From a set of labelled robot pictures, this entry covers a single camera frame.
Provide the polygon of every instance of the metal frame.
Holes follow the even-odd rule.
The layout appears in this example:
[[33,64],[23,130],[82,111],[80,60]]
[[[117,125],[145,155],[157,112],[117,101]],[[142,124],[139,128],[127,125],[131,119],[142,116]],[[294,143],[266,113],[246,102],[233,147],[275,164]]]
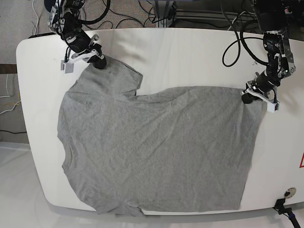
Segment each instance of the metal frame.
[[[175,1],[170,0],[152,0],[151,3],[154,8],[156,20],[166,18],[169,14],[171,7]],[[233,20],[238,14],[227,12],[229,19]],[[201,19],[201,20],[212,20],[212,21],[226,21],[221,11],[212,10],[186,10],[176,9],[175,19]],[[249,21],[252,19],[250,15],[243,14],[238,20]],[[161,20],[157,22],[157,27],[167,28],[171,25],[172,20]]]

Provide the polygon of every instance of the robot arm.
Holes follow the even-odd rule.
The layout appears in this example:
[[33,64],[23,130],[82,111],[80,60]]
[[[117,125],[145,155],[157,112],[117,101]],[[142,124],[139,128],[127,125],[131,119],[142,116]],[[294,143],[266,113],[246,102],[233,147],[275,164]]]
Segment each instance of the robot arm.
[[56,0],[49,16],[49,28],[61,36],[61,39],[68,45],[65,59],[61,62],[61,70],[65,73],[73,72],[74,63],[80,59],[87,63],[93,63],[94,67],[104,69],[106,59],[101,51],[101,45],[95,43],[99,37],[95,34],[90,38],[83,30],[82,24],[95,24],[102,20],[107,14],[111,1],[107,0],[107,7],[104,13],[93,21],[78,19],[80,9],[86,0]]
[[[282,79],[291,76],[295,71],[294,58],[289,45],[288,22],[282,0],[253,0],[253,8],[260,29],[264,32],[263,43],[268,52],[268,62],[258,61],[266,66],[266,70],[257,74],[253,81],[247,82],[246,90],[242,92],[242,100],[245,104],[249,104],[253,100],[262,99],[267,102],[268,111],[274,112],[279,108],[276,88],[281,85]],[[244,48],[255,59],[243,39],[246,26],[254,22],[247,22],[243,26],[240,37]],[[271,90],[275,93],[273,100],[268,99]]]

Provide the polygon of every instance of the floor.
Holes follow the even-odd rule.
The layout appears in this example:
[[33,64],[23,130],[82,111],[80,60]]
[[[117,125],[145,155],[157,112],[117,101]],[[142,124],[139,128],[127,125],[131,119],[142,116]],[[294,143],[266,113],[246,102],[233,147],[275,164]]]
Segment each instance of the floor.
[[[0,142],[0,226],[10,228],[291,228],[273,209],[135,218],[55,207],[44,197],[28,144]],[[292,205],[304,226],[304,204]]]

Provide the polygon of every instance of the t-shirt sleeve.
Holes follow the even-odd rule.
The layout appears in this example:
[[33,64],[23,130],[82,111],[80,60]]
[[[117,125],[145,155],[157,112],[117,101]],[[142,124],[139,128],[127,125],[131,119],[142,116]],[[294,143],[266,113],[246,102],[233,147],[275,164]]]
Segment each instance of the t-shirt sleeve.
[[69,92],[90,95],[134,96],[143,76],[130,66],[111,57],[106,57],[105,69],[90,64]]

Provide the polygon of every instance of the gray t-shirt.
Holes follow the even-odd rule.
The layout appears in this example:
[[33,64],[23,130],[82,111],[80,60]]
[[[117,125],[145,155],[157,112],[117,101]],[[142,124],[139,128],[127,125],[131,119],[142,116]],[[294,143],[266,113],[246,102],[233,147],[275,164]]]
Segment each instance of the gray t-shirt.
[[239,209],[262,102],[239,89],[179,87],[136,96],[143,76],[107,57],[65,94],[64,172],[97,213]]

